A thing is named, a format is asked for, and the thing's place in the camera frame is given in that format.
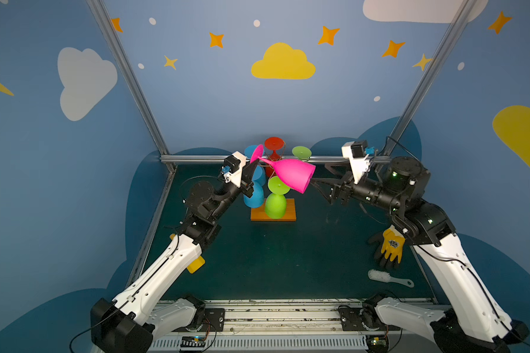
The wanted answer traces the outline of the pink wine glass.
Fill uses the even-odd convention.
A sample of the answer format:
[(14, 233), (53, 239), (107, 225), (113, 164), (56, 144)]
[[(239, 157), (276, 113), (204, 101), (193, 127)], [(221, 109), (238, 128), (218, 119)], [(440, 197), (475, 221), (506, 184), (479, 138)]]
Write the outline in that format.
[(304, 194), (314, 176), (316, 166), (298, 159), (268, 160), (263, 157), (264, 146), (257, 145), (250, 162), (260, 160), (270, 166), (280, 180), (291, 189)]

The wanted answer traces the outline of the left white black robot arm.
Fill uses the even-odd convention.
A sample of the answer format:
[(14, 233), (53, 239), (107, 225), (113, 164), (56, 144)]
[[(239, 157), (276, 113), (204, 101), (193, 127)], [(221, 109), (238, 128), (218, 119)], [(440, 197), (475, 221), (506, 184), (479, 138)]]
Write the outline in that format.
[(238, 196), (253, 194), (258, 162), (234, 170), (232, 161), (225, 160), (220, 188), (206, 181), (191, 188), (185, 219), (159, 258), (114, 299), (100, 299), (91, 308), (91, 342), (103, 352), (147, 352), (153, 341), (201, 325), (206, 309), (201, 300), (187, 296), (164, 309), (156, 305), (186, 269), (199, 268), (203, 252), (221, 229), (219, 219)]

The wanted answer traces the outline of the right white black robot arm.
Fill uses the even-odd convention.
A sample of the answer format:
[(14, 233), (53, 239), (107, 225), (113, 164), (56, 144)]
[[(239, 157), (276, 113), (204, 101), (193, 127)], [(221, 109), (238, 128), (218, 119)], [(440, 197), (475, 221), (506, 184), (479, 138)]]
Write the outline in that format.
[(385, 252), (412, 247), (437, 279), (450, 302), (450, 309), (431, 311), (378, 294), (361, 310), (368, 329), (399, 327), (436, 344), (442, 352), (508, 352), (522, 344), (530, 331), (512, 319), (494, 300), (465, 254), (456, 229), (445, 211), (423, 199), (430, 172), (415, 157), (395, 157), (383, 179), (366, 173), (356, 179), (357, 164), (332, 178), (313, 178), (311, 184), (329, 202), (356, 199), (385, 210), (390, 228), (375, 234), (370, 243), (379, 244), (378, 261), (387, 267), (397, 263)]

